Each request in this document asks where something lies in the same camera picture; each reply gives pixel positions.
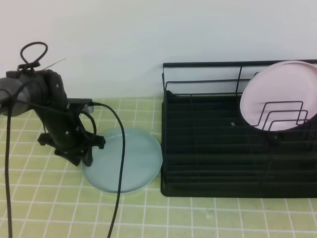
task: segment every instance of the grout line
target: grout line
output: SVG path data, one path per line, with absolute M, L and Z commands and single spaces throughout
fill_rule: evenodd
M 41 173 L 41 177 L 40 177 L 40 180 L 39 180 L 39 182 L 38 182 L 38 185 L 40 185 L 40 183 L 41 183 L 41 181 L 42 181 L 42 178 L 43 178 L 43 175 L 44 175 L 44 171 L 45 171 L 45 169 L 46 169 L 46 167 L 47 167 L 47 165 L 48 165 L 48 163 L 49 163 L 50 154 L 49 154 L 49 156 L 48 156 L 48 158 L 47 158 L 47 161 L 46 161 L 46 163 L 45 163 L 44 169 L 43 169 L 43 171 L 42 171 L 42 173 Z M 35 193 L 34 193 L 34 195 L 33 195 L 33 198 L 32 198 L 32 201 L 31 201 L 31 204 L 30 204 L 30 207 L 29 207 L 29 210 L 28 210 L 28 212 L 27 212 L 27 214 L 26 214 L 25 221 L 24 221 L 24 223 L 23 223 L 23 225 L 22 225 L 19 238 L 20 238 L 20 237 L 22 236 L 22 234 L 23 234 L 23 229 L 24 229 L 24 227 L 25 227 L 26 220 L 28 219 L 28 217 L 29 217 L 29 215 L 30 215 L 30 212 L 31 212 L 32 206 L 33 206 L 33 204 L 34 204 L 34 200 L 35 200 L 35 197 L 36 197 L 36 194 L 37 194 L 38 190 L 39 190 L 39 186 L 37 186 L 36 189 L 35 189 Z
M 60 186 L 60 187 L 79 187 L 79 186 Z M 82 188 L 91 188 L 94 189 L 91 186 L 82 186 Z M 12 202 L 15 203 L 31 203 L 31 201 L 17 201 L 17 200 L 12 200 Z M 74 204 L 73 202 L 40 202 L 40 201 L 34 201 L 33 203 L 38 203 L 38 204 L 60 204 L 60 205 L 71 205 Z M 89 203 L 89 202 L 78 202 L 78 205 L 98 205 L 99 203 Z M 113 206 L 113 203 L 100 203 L 102 206 Z M 144 205 L 130 205 L 130 204 L 122 204 L 120 206 L 123 207 L 144 207 Z M 187 209 L 190 210 L 190 207 L 177 207 L 177 206 L 156 206 L 156 205 L 147 205 L 147 207 L 150 208 L 173 208 L 173 209 Z M 193 210 L 211 210 L 211 211 L 215 211 L 214 208 L 210 208 L 210 207 L 193 207 Z M 234 211 L 234 212 L 239 212 L 239 209 L 225 209 L 225 208 L 217 208 L 217 211 Z M 266 213 L 294 213 L 294 214 L 317 214 L 317 212 L 298 212 L 298 211 L 274 211 L 274 210 L 241 210 L 241 212 L 266 212 Z
M 146 208 L 147 208 L 147 194 L 148 194 L 147 187 L 145 189 L 145 202 L 144 202 L 143 222 L 142 222 L 142 236 L 141 236 L 141 238 L 144 237 L 144 224 L 145 224 L 145 213 L 146 213 L 145 211 L 146 211 Z
M 217 231 L 217 238 L 219 238 L 219 228 L 218 228 L 218 218 L 217 218 L 217 207 L 216 207 L 216 198 L 213 198 L 213 206 L 214 206 L 214 217 L 216 220 L 216 231 Z
M 314 209 L 313 209 L 312 201 L 311 201 L 310 198 L 308 198 L 308 201 L 309 201 L 309 206 L 311 207 L 311 211 L 312 211 L 312 213 L 313 213 L 313 218 L 314 218 L 315 225 L 316 225 L 316 228 L 317 228 L 317 220 L 316 220 L 316 215 L 314 214 Z
M 194 238 L 194 210 L 193 210 L 193 198 L 190 198 L 190 213 L 191 213 L 191 225 L 192 225 L 192 238 Z
M 239 216 L 240 216 L 240 224 L 242 229 L 242 238 L 244 238 L 244 230 L 243 230 L 243 221 L 242 221 L 242 214 L 241 214 L 241 207 L 240 207 L 240 199 L 238 199 L 238 210 L 239 210 Z
M 120 215 L 119 215 L 119 223 L 118 225 L 118 229 L 117 229 L 117 238 L 119 238 L 119 231 L 120 231 L 120 225 L 121 225 L 121 217 L 122 217 L 122 210 L 123 210 L 123 201 L 124 201 L 124 194 L 122 196 L 122 201 L 121 201 L 121 209 L 120 209 Z
M 48 222 L 47 222 L 47 224 L 46 224 L 46 226 L 45 226 L 43 238 L 45 237 L 46 232 L 47 232 L 47 230 L 48 230 L 49 222 L 51 221 L 51 218 L 52 218 L 53 210 L 54 210 L 54 207 L 55 207 L 55 204 L 56 204 L 56 200 L 57 200 L 57 197 L 58 197 L 59 190 L 60 190 L 60 188 L 61 188 L 61 183 L 62 183 L 62 181 L 63 181 L 63 179 L 64 179 L 64 175 L 65 175 L 65 171 L 66 171 L 66 168 L 67 168 L 67 166 L 68 166 L 68 163 L 69 163 L 69 162 L 66 163 L 65 168 L 64 168 L 64 173 L 63 173 L 63 175 L 62 175 L 61 178 L 60 178 L 59 185 L 58 185 L 58 188 L 57 188 L 57 191 L 56 191 L 56 195 L 55 195 L 55 199 L 54 199 L 54 202 L 53 202 L 53 206 L 52 206 L 52 208 L 51 208 L 50 216 L 49 216 Z
M 290 214 L 289 209 L 288 209 L 288 203 L 287 203 L 286 198 L 284 198 L 284 201 L 285 201 L 285 205 L 286 205 L 286 209 L 287 209 L 287 213 L 288 213 L 289 222 L 291 223 L 291 229 L 292 229 L 292 232 L 293 232 L 293 238 L 296 238 L 296 235 L 295 235 L 295 232 L 294 232 L 294 226 L 293 226 L 291 214 Z
M 71 219 L 71 223 L 70 223 L 70 226 L 69 226 L 69 229 L 68 229 L 67 238 L 70 237 L 71 227 L 72 227 L 72 225 L 74 223 L 75 214 L 76 214 L 76 210 L 77 210 L 77 206 L 78 206 L 78 202 L 79 202 L 79 198 L 80 198 L 80 192 L 81 192 L 81 188 L 82 188 L 83 183 L 84 183 L 84 176 L 81 179 L 81 183 L 80 183 L 80 187 L 79 187 L 79 191 L 78 191 L 78 195 L 77 195 L 77 200 L 76 200 L 76 205 L 75 205 L 75 209 L 74 209 L 74 214 L 73 214 L 73 217 Z
M 24 221 L 25 219 L 12 219 L 13 221 Z M 48 220 L 38 220 L 38 219 L 28 219 L 30 222 L 50 222 L 50 223 L 72 223 L 71 221 L 48 221 Z M 78 222 L 74 221 L 74 224 L 94 224 L 95 222 Z M 110 222 L 97 222 L 97 224 L 106 224 L 110 225 Z M 142 224 L 134 224 L 134 223 L 115 223 L 115 225 L 121 226 L 137 226 L 141 227 Z M 166 227 L 166 225 L 156 225 L 156 224 L 144 224 L 145 227 Z M 172 228 L 190 228 L 187 226 L 179 226 L 179 225 L 170 225 Z M 205 229 L 205 230 L 215 230 L 216 227 L 194 227 L 195 229 Z M 222 231 L 251 231 L 251 232 L 266 232 L 265 229 L 241 229 L 241 228 L 218 228 L 218 230 Z M 291 230 L 270 230 L 271 232 L 279 232 L 279 233 L 291 233 Z M 305 234 L 317 234 L 317 231 L 294 231 L 295 233 L 305 233 Z
M 264 221 L 265 221 L 265 227 L 266 227 L 267 238 L 270 238 L 270 234 L 269 234 L 269 230 L 268 230 L 268 224 L 267 224 L 267 218 L 266 218 L 266 212 L 265 212 L 265 209 L 264 209 L 263 198 L 261 198 L 261 203 L 262 203 L 262 209 L 263 209 L 263 215 L 264 215 Z
M 167 198 L 167 222 L 166 222 L 166 238 L 168 238 L 168 228 L 169 228 L 169 197 Z

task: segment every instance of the dish rack tray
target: dish rack tray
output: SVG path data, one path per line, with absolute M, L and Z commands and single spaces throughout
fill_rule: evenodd
M 316 64 L 317 60 L 303 60 Z M 264 131 L 240 113 L 244 67 L 279 61 L 164 63 L 161 192 L 177 197 L 317 197 L 317 117 Z M 165 81 L 166 68 L 239 67 L 236 79 Z M 233 92 L 173 93 L 169 85 L 235 83 Z M 290 101 L 266 102 L 293 103 Z

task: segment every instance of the robotic arm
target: robotic arm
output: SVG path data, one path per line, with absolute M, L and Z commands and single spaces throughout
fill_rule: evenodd
M 35 44 L 44 45 L 46 49 L 38 59 L 29 63 L 23 57 L 23 51 Z M 12 107 L 13 117 L 33 109 L 48 131 L 40 135 L 38 142 L 52 146 L 56 155 L 76 166 L 80 161 L 90 166 L 92 147 L 103 149 L 106 143 L 104 137 L 96 135 L 94 119 L 84 110 L 93 105 L 92 99 L 69 99 L 58 73 L 34 70 L 40 66 L 39 60 L 47 49 L 42 42 L 26 45 L 21 50 L 25 64 L 19 65 L 17 71 L 6 72 L 6 77 L 0 79 L 0 114 L 7 115 L 9 107 Z M 85 130 L 79 118 L 81 113 L 92 121 L 94 133 Z

